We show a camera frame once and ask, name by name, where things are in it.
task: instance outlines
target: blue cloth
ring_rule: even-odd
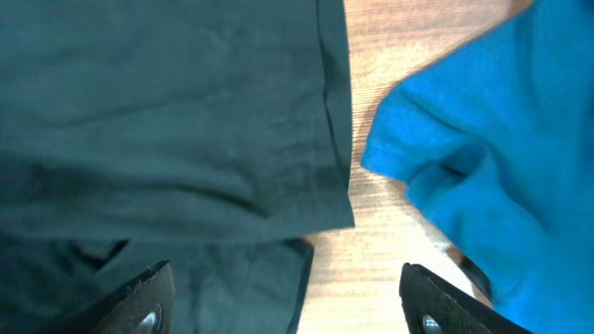
[[[537,333],[594,315],[594,1],[537,1],[404,80],[363,166],[491,279],[498,312]]]

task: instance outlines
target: clothing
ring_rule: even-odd
[[[32,0],[0,22],[2,321],[171,260],[200,301],[179,301],[177,332],[294,331],[312,250],[284,239],[354,223],[342,1]],[[258,302],[283,316],[241,322]]]
[[[594,6],[537,1],[404,80],[363,166],[489,277],[495,309],[536,333],[589,332],[594,289]]]

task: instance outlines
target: wood grain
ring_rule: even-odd
[[[421,263],[472,294],[451,245],[403,197],[366,172],[361,155],[375,108],[396,83],[497,26],[526,0],[345,0],[353,88],[349,194],[356,228],[310,239],[316,258],[300,334],[408,333],[398,296],[404,263]]]

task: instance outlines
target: dark green fabric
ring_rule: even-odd
[[[353,225],[341,0],[0,3],[0,321],[27,332],[160,260],[176,333],[294,332]]]

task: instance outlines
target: folded fabric edge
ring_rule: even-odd
[[[287,241],[287,245],[304,257],[301,279],[299,288],[297,289],[297,298],[295,299],[295,310],[287,327],[287,334],[296,334],[303,310],[303,303],[305,302],[307,285],[309,284],[309,275],[311,273],[312,263],[314,262],[314,247],[308,242],[299,239],[289,240]]]
[[[408,183],[420,167],[420,163],[397,148],[386,148],[385,145],[369,141],[363,153],[361,166],[372,173]]]

